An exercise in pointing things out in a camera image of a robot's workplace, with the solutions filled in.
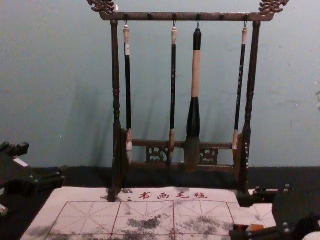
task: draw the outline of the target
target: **carved dragon finial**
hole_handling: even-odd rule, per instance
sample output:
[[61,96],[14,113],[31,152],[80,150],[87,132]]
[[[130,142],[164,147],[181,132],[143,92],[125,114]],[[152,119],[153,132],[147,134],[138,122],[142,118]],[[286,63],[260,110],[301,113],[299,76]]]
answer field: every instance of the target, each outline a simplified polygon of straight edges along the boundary
[[280,13],[284,9],[280,8],[281,5],[285,6],[289,0],[261,0],[259,11],[261,15],[267,15],[269,13]]
[[97,13],[103,11],[107,14],[112,14],[115,9],[115,3],[112,0],[87,0],[87,2],[92,6],[91,9]]

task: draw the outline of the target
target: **black table surface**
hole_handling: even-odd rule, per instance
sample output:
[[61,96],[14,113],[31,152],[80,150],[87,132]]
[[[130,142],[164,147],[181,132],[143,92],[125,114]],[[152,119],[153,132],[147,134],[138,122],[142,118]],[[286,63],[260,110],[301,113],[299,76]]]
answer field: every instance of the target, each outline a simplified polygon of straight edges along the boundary
[[[39,174],[54,171],[54,168],[36,168]],[[97,167],[69,167],[64,171],[66,187],[108,188],[111,185],[111,169]],[[285,184],[296,188],[314,186],[320,190],[320,167],[252,167],[249,170],[249,188],[256,186],[281,189]],[[235,186],[230,173],[160,170],[133,170],[126,187],[202,187],[226,188]],[[5,196],[0,203],[10,209],[5,218],[0,218],[0,240],[19,240],[41,210],[52,190],[40,192],[33,198],[19,195]]]

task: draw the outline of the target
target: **brush rack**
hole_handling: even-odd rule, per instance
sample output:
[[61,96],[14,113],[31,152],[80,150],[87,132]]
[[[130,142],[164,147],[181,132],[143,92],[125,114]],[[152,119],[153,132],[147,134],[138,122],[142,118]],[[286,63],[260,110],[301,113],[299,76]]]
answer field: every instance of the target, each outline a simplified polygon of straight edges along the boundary
[[[127,131],[120,123],[120,79],[119,79],[119,46],[118,21],[240,21],[252,22],[253,32],[247,80],[245,123],[242,133],[237,134],[232,142],[212,143],[201,142],[200,163],[197,171],[229,172],[233,173],[237,187],[235,190],[248,193],[249,153],[251,140],[251,117],[253,97],[256,81],[256,69],[259,45],[259,30],[262,22],[273,20],[276,13],[283,10],[289,0],[262,0],[259,12],[113,12],[108,5],[109,0],[87,0],[91,9],[100,14],[104,21],[111,24],[111,52],[112,52],[112,89],[113,89],[113,159],[112,159],[112,186],[109,188],[108,200],[114,202],[124,186],[129,169],[180,169],[183,163],[170,163],[169,141],[133,139],[132,145],[145,147],[146,161],[132,161],[129,164],[126,154]],[[185,142],[176,141],[174,148],[183,148]],[[218,151],[233,151],[232,165],[218,164]]]

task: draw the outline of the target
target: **horizontal wooden bar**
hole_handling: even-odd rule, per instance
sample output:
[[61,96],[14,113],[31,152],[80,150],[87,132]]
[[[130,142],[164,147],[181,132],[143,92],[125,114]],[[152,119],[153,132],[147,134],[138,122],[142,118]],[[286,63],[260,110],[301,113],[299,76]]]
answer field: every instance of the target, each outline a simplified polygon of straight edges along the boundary
[[258,12],[113,12],[100,11],[100,17],[105,21],[249,21],[269,22],[275,14],[261,15]]
[[[159,162],[159,163],[153,163],[153,162],[139,162],[139,161],[132,161],[131,168],[135,169],[171,169],[171,170],[177,170],[177,169],[185,169],[184,163],[179,162],[172,162],[170,167],[167,166],[165,162]],[[233,165],[198,165],[196,167],[196,171],[205,171],[205,172],[227,172],[227,173],[233,173],[234,172],[234,166]]]
[[[169,141],[159,141],[159,140],[140,140],[140,139],[133,139],[132,140],[133,146],[140,146],[140,147],[150,147],[150,148],[168,148]],[[176,141],[174,143],[175,148],[184,148],[185,142],[184,141]],[[232,142],[225,142],[225,143],[211,143],[211,142],[202,142],[200,143],[202,149],[232,149]]]

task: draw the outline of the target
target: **teal wall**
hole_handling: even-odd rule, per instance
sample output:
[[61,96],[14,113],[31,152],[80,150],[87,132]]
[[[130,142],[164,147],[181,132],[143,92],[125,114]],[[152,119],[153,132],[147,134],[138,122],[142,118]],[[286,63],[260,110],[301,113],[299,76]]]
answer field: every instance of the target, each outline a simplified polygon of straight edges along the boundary
[[[256,12],[258,0],[117,0],[120,11]],[[119,23],[120,120],[126,127],[123,22]],[[172,22],[129,22],[132,132],[166,140],[170,125]],[[186,137],[195,22],[177,22],[176,139]],[[201,22],[202,141],[231,142],[242,22]],[[244,124],[252,25],[248,24],[240,128]],[[251,121],[251,166],[318,166],[320,14],[291,0],[262,23]],[[0,141],[30,143],[33,167],[112,162],[111,28],[86,0],[0,3]],[[134,148],[142,161],[144,151]],[[178,149],[175,161],[183,159]],[[219,162],[232,162],[219,152]]]

